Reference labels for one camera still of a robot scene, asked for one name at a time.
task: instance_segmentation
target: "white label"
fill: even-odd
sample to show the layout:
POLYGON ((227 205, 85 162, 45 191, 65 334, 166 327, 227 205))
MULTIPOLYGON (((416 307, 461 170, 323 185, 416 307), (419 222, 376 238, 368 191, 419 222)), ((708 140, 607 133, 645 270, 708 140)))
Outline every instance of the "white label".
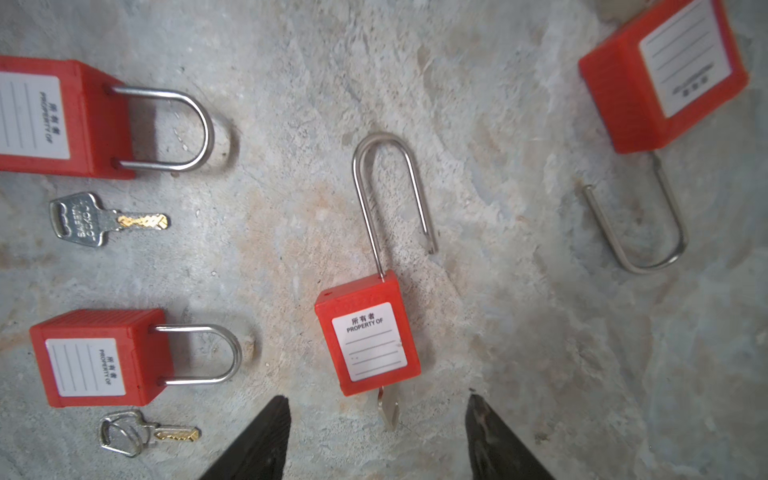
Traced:
POLYGON ((353 382, 408 365, 391 303, 338 316, 331 323, 353 382))
POLYGON ((114 339, 48 339, 45 348, 59 395, 125 395, 114 339))
POLYGON ((0 154, 69 160, 58 77, 0 71, 0 154))
POLYGON ((667 118, 731 73, 712 0, 686 5, 643 38, 640 51, 667 118))

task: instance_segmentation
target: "gray concrete surface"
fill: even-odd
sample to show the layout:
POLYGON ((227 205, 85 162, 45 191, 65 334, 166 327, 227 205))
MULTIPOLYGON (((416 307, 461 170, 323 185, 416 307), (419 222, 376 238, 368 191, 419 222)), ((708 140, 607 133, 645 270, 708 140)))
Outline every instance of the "gray concrete surface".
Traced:
MULTIPOLYGON (((189 174, 0 173, 0 477, 196 478, 282 393, 286 478, 469 478, 470 388, 556 478, 767 477, 768 2, 726 4, 752 81, 661 151, 692 239, 640 277, 579 194, 597 184, 634 259, 674 245, 650 160, 613 152, 579 77, 615 29, 587 0, 5 0, 0 53, 188 91, 217 144, 189 174), (313 312, 320 290, 375 271, 350 171, 371 131, 414 149, 438 232, 428 256, 405 165, 380 151, 374 210, 423 366, 400 387, 394 433, 374 392, 341 395, 313 312), (99 250, 62 242, 46 204, 83 190, 171 228, 99 250), (169 387, 143 408, 198 425, 198 443, 122 458, 95 439, 111 408, 48 407, 28 329, 96 307, 163 307, 239 337, 230 382, 169 387)), ((133 109, 138 157, 199 145, 183 107, 133 109)), ((179 370, 214 372, 225 350, 174 338, 179 370)))

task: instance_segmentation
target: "key with key ring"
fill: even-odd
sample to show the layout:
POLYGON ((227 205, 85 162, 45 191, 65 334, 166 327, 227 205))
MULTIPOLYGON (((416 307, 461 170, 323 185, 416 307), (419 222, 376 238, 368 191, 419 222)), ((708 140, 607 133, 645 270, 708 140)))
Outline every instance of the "key with key ring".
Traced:
POLYGON ((146 422, 139 410, 132 409, 105 415, 99 422, 98 437, 103 449, 133 458, 144 451, 152 439, 195 442, 200 438, 200 429, 146 422), (111 430, 121 433, 128 440, 131 449, 115 446, 111 430))
POLYGON ((107 232, 126 228, 165 230, 168 217, 164 214, 123 214, 104 210, 98 199, 88 192, 57 198, 49 204, 51 225, 56 237, 87 247, 104 244, 107 232))

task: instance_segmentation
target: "open padlock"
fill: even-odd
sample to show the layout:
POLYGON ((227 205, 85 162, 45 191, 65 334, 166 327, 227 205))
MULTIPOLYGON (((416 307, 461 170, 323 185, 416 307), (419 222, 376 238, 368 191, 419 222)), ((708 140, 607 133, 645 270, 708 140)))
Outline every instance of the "open padlock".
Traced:
POLYGON ((651 153, 678 228, 677 246, 659 263, 635 265, 592 185, 584 187, 584 196, 624 269, 652 273, 666 268, 685 251, 688 232, 654 150, 666 147, 749 82, 722 0, 661 0, 584 56, 579 70, 616 152, 651 153))
POLYGON ((218 325, 167 325, 161 309, 73 310, 29 329, 52 407, 145 406, 168 385, 211 385, 231 378, 243 352, 218 325), (213 333, 232 349, 232 365, 211 377, 176 377, 167 333, 213 333))
POLYGON ((76 60, 0 56, 0 170, 131 179, 135 170, 189 171, 214 148, 205 108, 180 91, 129 87, 76 60), (133 161, 128 97, 180 101, 203 125, 203 146, 183 164, 133 161))
MULTIPOLYGON (((352 169, 378 273, 324 290, 315 302, 315 313, 345 396, 380 389, 415 377, 422 371, 397 277, 391 270, 385 272, 382 268, 379 243, 362 187, 361 163, 373 147, 384 143, 396 146, 406 159, 422 231, 429 252, 435 251, 413 153, 395 135, 369 135, 355 149, 352 169)), ((379 411, 390 428, 394 428, 392 418, 397 415, 396 400, 382 390, 379 391, 379 411)))

